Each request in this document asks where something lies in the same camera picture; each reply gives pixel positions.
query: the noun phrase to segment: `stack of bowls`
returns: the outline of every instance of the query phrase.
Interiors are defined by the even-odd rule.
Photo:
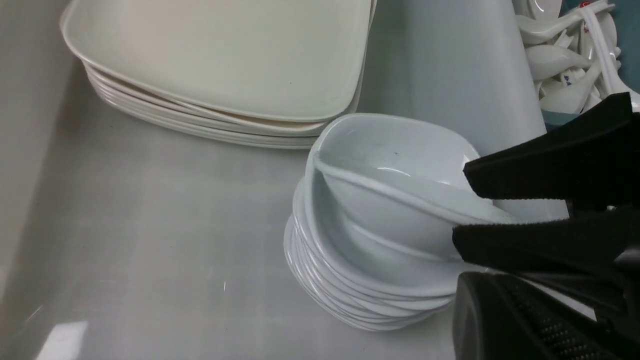
[[[460,135],[412,119],[352,114],[330,124],[307,161],[284,250],[324,309],[368,331],[394,330],[446,308],[464,263],[459,224],[516,219],[473,193],[462,172],[478,158]]]
[[[60,22],[98,95],[153,124],[308,149],[358,105],[376,0],[73,0]]]

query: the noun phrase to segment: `ceramic dish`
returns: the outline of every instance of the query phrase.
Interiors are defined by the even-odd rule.
[[[87,72],[89,81],[92,83],[94,88],[100,88],[103,93],[109,94],[114,98],[121,100],[124,103],[130,104],[131,107],[135,107],[142,112],[166,117],[168,119],[176,120],[179,122],[185,122],[188,124],[198,125],[209,127],[211,129],[219,129],[226,131],[235,131],[238,133],[247,133],[247,134],[255,134],[255,135],[267,135],[267,136],[283,136],[283,137],[310,137],[310,136],[318,136],[322,131],[322,128],[311,129],[305,131],[289,131],[286,127],[253,127],[253,126],[245,126],[234,122],[227,122],[224,120],[216,120],[210,119],[207,117],[201,117],[198,115],[193,115],[190,113],[184,113],[179,110],[175,110],[172,108],[165,108],[163,106],[147,102],[141,100],[137,97],[129,95],[125,92],[121,92],[98,78],[94,77],[93,74]]]
[[[305,191],[305,211],[310,249],[324,259],[348,284],[359,291],[371,289],[400,297],[443,297],[456,291],[458,275],[480,268],[459,261],[430,262],[411,257],[376,243],[364,246],[346,236],[337,214],[339,206],[317,173]]]
[[[371,0],[74,0],[62,32],[84,61],[163,97],[315,122],[353,98],[371,7]]]
[[[90,76],[94,82],[100,83],[102,86],[110,88],[111,91],[120,92],[123,96],[129,96],[130,100],[139,102],[141,105],[149,107],[160,107],[161,111],[171,114],[169,117],[179,117],[182,114],[189,115],[189,118],[204,119],[200,122],[212,119],[211,127],[216,128],[218,121],[229,122],[243,126],[244,128],[255,128],[265,131],[271,131],[278,134],[292,134],[294,136],[317,136],[326,126],[326,122],[318,123],[297,123],[297,122],[284,122],[274,120],[256,119],[251,117],[244,117],[242,115],[233,115],[222,112],[210,111],[203,116],[202,111],[193,110],[188,106],[183,106],[175,102],[171,102],[162,97],[151,94],[143,89],[136,88],[132,85],[124,83],[119,79],[113,78],[107,74],[94,69],[89,64],[84,65],[87,75]]]
[[[316,168],[346,217],[359,225],[352,227],[352,238],[359,234],[410,255],[449,259],[460,257],[451,241],[457,225],[517,223],[491,202],[455,186],[321,155],[316,154]]]
[[[99,88],[96,88],[98,96],[110,104],[112,107],[127,113],[133,117],[137,117],[141,120],[150,122],[152,124],[165,127],[167,129],[180,131],[194,136],[202,138],[208,138],[212,140],[219,140],[222,142],[235,143],[238,145],[253,146],[253,147],[265,147],[270,149],[309,149],[313,143],[314,138],[277,138],[275,136],[261,136],[250,135],[243,133],[234,133],[231,131],[223,131],[217,129],[211,129],[208,127],[186,124],[175,120],[159,117],[157,115],[151,115],[148,113],[140,112],[138,110],[129,108],[126,105],[120,103],[118,99],[110,97],[109,94],[105,94]]]
[[[322,257],[319,251],[314,247],[313,241],[309,240],[310,229],[305,215],[304,206],[304,179],[296,187],[294,193],[293,204],[293,217],[296,223],[296,229],[299,233],[299,237],[302,240],[302,244],[306,249],[308,258],[313,263],[314,268],[318,271],[319,275],[330,284],[332,288],[335,288],[336,292],[341,292],[349,295],[352,299],[362,299],[369,302],[378,302],[382,304],[388,304],[396,306],[401,309],[409,310],[427,310],[434,307],[438,307],[450,302],[453,299],[452,295],[443,297],[401,297],[397,295],[389,295],[382,292],[377,292],[369,289],[363,289],[361,286],[352,286],[352,282],[338,274]]]
[[[333,238],[331,237],[320,237],[321,229],[319,226],[325,221],[325,219],[316,217],[323,213],[334,214],[334,216],[339,213],[339,210],[325,209],[323,211],[318,211],[317,209],[314,209],[316,207],[320,208],[315,201],[326,201],[326,206],[336,208],[335,200],[330,195],[324,178],[322,177],[322,174],[316,170],[313,161],[314,154],[323,146],[323,140],[326,132],[327,130],[325,129],[318,141],[315,142],[307,160],[305,169],[305,186],[303,191],[303,206],[305,208],[307,230],[309,231],[309,236],[306,237],[309,241],[309,247],[316,251],[317,257],[326,261],[328,268],[332,269],[332,273],[336,277],[345,284],[348,284],[349,287],[364,294],[379,297],[381,299],[407,300],[411,298],[426,299],[430,297],[451,296],[456,291],[455,287],[457,276],[460,272],[487,271],[486,268],[459,263],[457,261],[443,262],[438,263],[437,266],[433,266],[434,271],[425,269],[421,272],[416,272],[413,276],[400,275],[400,277],[405,281],[411,279],[416,281],[416,283],[411,286],[405,286],[393,283],[392,281],[381,281],[381,279],[376,278],[375,274],[380,271],[380,269],[368,269],[371,264],[367,264],[366,261],[363,261],[363,258],[358,259],[358,256],[355,256],[355,262],[351,262],[351,260],[346,257],[349,254],[349,249],[341,249],[339,244],[333,241]],[[433,276],[435,279],[448,280],[438,281],[437,284],[434,282],[429,283],[429,281],[425,281],[425,274]]]
[[[302,260],[299,257],[299,250],[296,244],[300,244],[301,241],[297,237],[296,229],[293,224],[292,217],[289,218],[287,226],[285,228],[284,236],[284,251],[287,258],[287,264],[294,274],[294,277],[305,291],[311,296],[311,298],[318,303],[325,311],[332,316],[338,318],[340,321],[355,327],[357,329],[367,331],[391,331],[400,329],[415,322],[422,321],[432,314],[441,309],[434,309],[431,311],[421,312],[416,316],[409,316],[407,318],[371,318],[370,316],[359,316],[343,309],[339,302],[329,299],[326,293],[317,286],[311,280],[311,278],[305,274],[305,268],[302,265]]]
[[[352,114],[330,124],[319,142],[314,167],[355,223],[347,229],[353,239],[450,259],[459,258],[451,241],[454,226],[516,222],[471,190],[463,168],[479,156],[444,127]]]

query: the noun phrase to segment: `white square plate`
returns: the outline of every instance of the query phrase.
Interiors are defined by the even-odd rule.
[[[371,0],[74,0],[67,45],[94,67],[178,101],[318,121],[351,102]]]

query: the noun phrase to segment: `white spoon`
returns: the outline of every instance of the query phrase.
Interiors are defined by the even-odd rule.
[[[570,67],[589,67],[585,57],[564,47],[537,45],[525,50],[533,80],[542,80],[558,75]]]
[[[608,11],[613,9],[615,5],[607,3],[606,0],[599,0],[591,3],[584,8],[590,8],[595,13]],[[563,17],[556,20],[538,21],[530,19],[523,15],[516,15],[518,27],[522,42],[525,44],[542,44],[549,41],[554,36],[560,34],[564,29],[576,25],[582,20],[580,13],[576,10],[571,11]]]
[[[529,9],[529,0],[513,0],[512,3],[517,15],[533,18],[533,14]]]
[[[529,9],[536,20],[556,20],[561,8],[562,0],[529,0]]]
[[[595,13],[588,6],[579,9],[579,11],[584,16],[584,21],[587,23],[587,26],[589,26],[589,32],[593,37],[596,54],[602,62],[602,79],[605,85],[605,95],[628,92],[631,96],[633,111],[640,112],[640,94],[633,91],[620,79],[618,71],[616,70],[617,64],[614,63],[612,56],[610,56],[611,51],[608,48],[605,35],[603,34]]]
[[[569,35],[567,35],[566,30],[564,30],[560,34],[556,42],[554,42],[554,45],[559,47],[564,47],[565,49],[567,49],[569,48],[569,45],[571,45],[571,43],[573,42],[573,38],[574,37],[570,37]]]
[[[571,86],[567,86],[543,97],[542,100],[540,100],[540,108],[556,113],[580,113],[601,72],[600,62],[596,62],[580,80]]]
[[[610,40],[608,44],[609,48],[618,46],[618,30],[616,29],[616,23],[613,21],[613,16],[610,13],[598,14],[598,21],[600,21],[600,27],[602,32]]]

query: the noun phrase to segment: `gray countertop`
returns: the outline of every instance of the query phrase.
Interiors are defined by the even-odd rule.
[[[0,359],[454,358],[451,311],[369,333],[315,304],[282,250],[307,153],[195,138],[100,102],[77,62],[68,76],[66,2],[0,0]],[[501,0],[380,0],[359,111],[449,126],[481,154],[540,135],[512,16]],[[479,67],[491,81],[469,77]]]
[[[91,360],[453,358],[448,312],[368,333],[298,286],[282,239],[306,152],[144,123],[79,68],[70,85],[0,307],[0,358],[52,341]]]

